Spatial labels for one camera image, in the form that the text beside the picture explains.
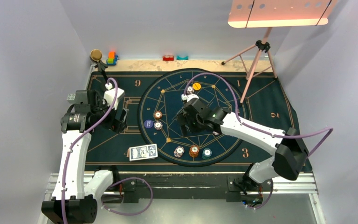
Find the yellow big blind button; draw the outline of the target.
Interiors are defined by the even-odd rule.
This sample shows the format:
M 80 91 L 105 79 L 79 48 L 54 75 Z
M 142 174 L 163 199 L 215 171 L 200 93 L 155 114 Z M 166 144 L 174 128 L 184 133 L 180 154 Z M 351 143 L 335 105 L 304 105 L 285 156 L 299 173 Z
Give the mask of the yellow big blind button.
M 201 90 L 202 85 L 201 85 L 200 83 L 193 83 L 193 84 L 192 84 L 192 88 L 193 88 L 195 91 L 199 91 L 199 90 Z

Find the orange chip stack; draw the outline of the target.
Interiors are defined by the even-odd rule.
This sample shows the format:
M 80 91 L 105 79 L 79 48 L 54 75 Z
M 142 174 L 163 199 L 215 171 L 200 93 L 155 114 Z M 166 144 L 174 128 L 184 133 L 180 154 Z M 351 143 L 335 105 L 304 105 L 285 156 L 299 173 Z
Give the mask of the orange chip stack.
M 197 145 L 192 145 L 189 149 L 189 154 L 191 157 L 196 158 L 199 155 L 200 148 Z

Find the orange poker chip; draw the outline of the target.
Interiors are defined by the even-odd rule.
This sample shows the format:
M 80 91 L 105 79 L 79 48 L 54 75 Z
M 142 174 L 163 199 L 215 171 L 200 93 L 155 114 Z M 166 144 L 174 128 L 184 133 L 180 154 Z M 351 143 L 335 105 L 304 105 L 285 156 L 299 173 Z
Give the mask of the orange poker chip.
M 154 112 L 153 117 L 155 118 L 155 120 L 160 120 L 163 117 L 163 114 L 161 111 L 156 111 Z

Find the pink white chip stack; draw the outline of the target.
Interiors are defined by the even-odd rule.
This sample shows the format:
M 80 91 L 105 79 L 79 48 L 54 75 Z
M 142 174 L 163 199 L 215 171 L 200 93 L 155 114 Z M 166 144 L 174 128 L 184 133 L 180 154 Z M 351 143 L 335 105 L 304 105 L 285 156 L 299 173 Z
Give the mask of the pink white chip stack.
M 178 146 L 174 150 L 174 156 L 180 158 L 184 154 L 185 150 L 182 146 Z

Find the teal chip stack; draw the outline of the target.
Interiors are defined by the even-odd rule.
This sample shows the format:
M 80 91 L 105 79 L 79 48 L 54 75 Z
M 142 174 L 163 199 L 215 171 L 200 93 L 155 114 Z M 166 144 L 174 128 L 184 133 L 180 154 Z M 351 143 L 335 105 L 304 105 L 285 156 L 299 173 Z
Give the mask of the teal chip stack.
M 212 156 L 212 150 L 209 148 L 204 148 L 202 151 L 202 159 L 208 160 Z

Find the purple small blind button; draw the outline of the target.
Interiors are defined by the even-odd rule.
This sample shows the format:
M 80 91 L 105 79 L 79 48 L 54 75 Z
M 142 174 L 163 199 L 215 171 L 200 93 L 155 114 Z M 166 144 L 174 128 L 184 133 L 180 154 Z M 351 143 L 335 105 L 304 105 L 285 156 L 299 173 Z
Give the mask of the purple small blind button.
M 145 128 L 152 128 L 154 127 L 154 122 L 151 119 L 147 119 L 143 123 Z

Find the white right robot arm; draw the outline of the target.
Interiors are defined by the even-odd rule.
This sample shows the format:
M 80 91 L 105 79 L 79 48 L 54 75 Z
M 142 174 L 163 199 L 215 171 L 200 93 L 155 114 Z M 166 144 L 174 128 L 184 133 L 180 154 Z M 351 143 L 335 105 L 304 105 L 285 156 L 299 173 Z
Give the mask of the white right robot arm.
M 236 137 L 251 143 L 270 154 L 270 158 L 249 166 L 243 184 L 254 190 L 266 180 L 283 177 L 295 181 L 309 151 L 296 129 L 273 129 L 240 117 L 222 107 L 210 109 L 198 98 L 188 100 L 176 115 L 181 132 L 210 131 Z

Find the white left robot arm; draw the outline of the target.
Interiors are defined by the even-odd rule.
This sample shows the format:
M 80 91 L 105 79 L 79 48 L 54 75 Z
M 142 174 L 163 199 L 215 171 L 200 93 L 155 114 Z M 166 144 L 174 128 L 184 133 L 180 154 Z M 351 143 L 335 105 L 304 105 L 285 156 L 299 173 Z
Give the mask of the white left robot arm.
M 127 109 L 116 118 L 124 90 L 111 89 L 101 94 L 95 90 L 69 94 L 70 107 L 61 118 L 62 158 L 58 180 L 51 199 L 42 202 L 42 213 L 55 224 L 91 224 L 102 208 L 102 195 L 120 186 L 115 166 L 100 167 L 84 184 L 86 154 L 97 127 L 115 133 L 126 127 Z

